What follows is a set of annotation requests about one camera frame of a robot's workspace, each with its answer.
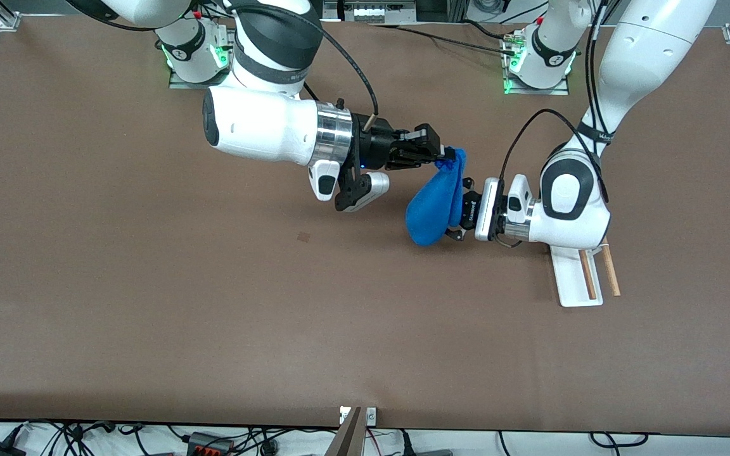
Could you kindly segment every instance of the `brown table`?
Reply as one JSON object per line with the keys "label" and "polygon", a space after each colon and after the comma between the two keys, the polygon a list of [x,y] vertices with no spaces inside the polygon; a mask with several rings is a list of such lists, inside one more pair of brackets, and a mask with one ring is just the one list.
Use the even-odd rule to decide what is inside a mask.
{"label": "brown table", "polygon": [[[394,127],[429,122],[495,175],[543,106],[496,56],[328,24]],[[492,44],[467,26],[424,30]],[[202,92],[168,90],[150,34],[26,17],[0,35],[0,417],[730,434],[730,46],[707,30],[605,153],[624,292],[560,308],[542,245],[418,248],[404,211],[433,168],[367,210],[306,171],[203,138]],[[309,82],[367,113],[324,44]],[[568,139],[542,119],[509,172]]]}

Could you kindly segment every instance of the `wooden handle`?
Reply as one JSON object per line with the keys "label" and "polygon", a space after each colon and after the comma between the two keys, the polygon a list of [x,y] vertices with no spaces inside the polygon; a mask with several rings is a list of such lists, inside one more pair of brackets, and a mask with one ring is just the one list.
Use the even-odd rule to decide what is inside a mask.
{"label": "wooden handle", "polygon": [[608,280],[610,282],[610,288],[613,291],[613,296],[620,296],[621,289],[618,288],[618,277],[616,277],[616,268],[613,266],[613,256],[610,253],[610,245],[608,244],[608,237],[602,240],[602,257],[605,258],[605,269],[608,271]]}
{"label": "wooden handle", "polygon": [[579,251],[579,259],[582,260],[582,272],[585,273],[585,286],[587,287],[587,297],[592,300],[596,299],[596,284],[593,283],[593,274],[591,272],[591,261],[587,257],[586,250]]}

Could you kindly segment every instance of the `black strap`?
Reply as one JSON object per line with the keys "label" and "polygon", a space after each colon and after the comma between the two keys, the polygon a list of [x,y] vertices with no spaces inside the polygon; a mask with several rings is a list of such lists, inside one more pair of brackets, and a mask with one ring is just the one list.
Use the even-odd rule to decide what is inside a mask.
{"label": "black strap", "polygon": [[545,46],[545,44],[539,40],[539,28],[535,29],[534,34],[531,35],[531,43],[534,45],[536,53],[545,61],[546,67],[558,67],[564,63],[565,60],[570,58],[570,56],[573,55],[573,50],[576,49],[576,46],[574,46],[571,49],[559,52]]}
{"label": "black strap", "polygon": [[581,135],[585,135],[590,138],[591,141],[602,144],[610,144],[613,142],[614,135],[616,135],[616,132],[606,133],[602,132],[602,130],[596,130],[596,128],[591,127],[585,122],[579,122],[579,125],[576,127],[576,131]]}
{"label": "black strap", "polygon": [[174,46],[173,44],[168,44],[165,41],[162,41],[162,46],[165,46],[165,50],[168,51],[168,54],[170,54],[175,60],[190,60],[193,53],[197,52],[197,50],[202,47],[202,44],[205,43],[205,37],[207,35],[205,26],[203,26],[198,20],[196,23],[199,24],[199,29],[196,31],[194,38],[191,38],[191,40],[187,43]]}
{"label": "black strap", "polygon": [[305,80],[309,74],[309,69],[304,68],[302,70],[276,70],[270,68],[257,61],[253,60],[252,57],[244,52],[244,46],[241,45],[241,41],[238,40],[238,32],[235,35],[235,49],[233,49],[233,57],[238,61],[242,67],[253,75],[271,82],[273,84],[294,84],[298,81]]}

